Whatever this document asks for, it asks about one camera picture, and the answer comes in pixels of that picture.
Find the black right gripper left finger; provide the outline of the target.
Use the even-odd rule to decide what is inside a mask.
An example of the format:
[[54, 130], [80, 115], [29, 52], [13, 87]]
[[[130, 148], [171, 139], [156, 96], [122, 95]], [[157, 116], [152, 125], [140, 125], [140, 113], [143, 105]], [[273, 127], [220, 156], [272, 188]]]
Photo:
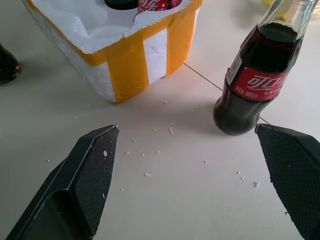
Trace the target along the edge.
[[118, 135], [114, 124], [80, 137], [5, 240], [93, 240], [111, 185]]

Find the white foam box yellow tape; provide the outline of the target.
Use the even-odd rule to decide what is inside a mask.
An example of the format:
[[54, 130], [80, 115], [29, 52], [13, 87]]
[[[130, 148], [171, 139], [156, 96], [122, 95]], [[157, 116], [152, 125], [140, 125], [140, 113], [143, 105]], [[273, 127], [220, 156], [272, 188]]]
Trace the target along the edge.
[[108, 101], [127, 101], [187, 59], [203, 0], [116, 10], [104, 0], [22, 0], [38, 27]]

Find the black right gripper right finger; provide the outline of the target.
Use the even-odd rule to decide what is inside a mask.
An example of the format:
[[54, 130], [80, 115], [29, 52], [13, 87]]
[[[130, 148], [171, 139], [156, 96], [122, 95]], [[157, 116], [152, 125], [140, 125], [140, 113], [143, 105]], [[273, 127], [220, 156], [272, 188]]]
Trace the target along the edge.
[[320, 240], [320, 142], [289, 128], [255, 127], [270, 182], [304, 240]]

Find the glass cola bottle red label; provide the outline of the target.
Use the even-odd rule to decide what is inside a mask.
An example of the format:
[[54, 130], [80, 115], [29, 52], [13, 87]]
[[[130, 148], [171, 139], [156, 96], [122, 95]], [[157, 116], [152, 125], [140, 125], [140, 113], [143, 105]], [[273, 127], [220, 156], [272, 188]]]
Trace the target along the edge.
[[138, 0], [104, 0], [104, 3], [114, 10], [131, 10], [138, 7]]
[[274, 0], [242, 42], [213, 108], [216, 126], [232, 136], [252, 130], [295, 65], [319, 0]]
[[0, 43], [0, 85], [16, 79], [21, 71], [17, 59]]
[[138, 0], [138, 14], [145, 11], [166, 11], [180, 5], [182, 0]]

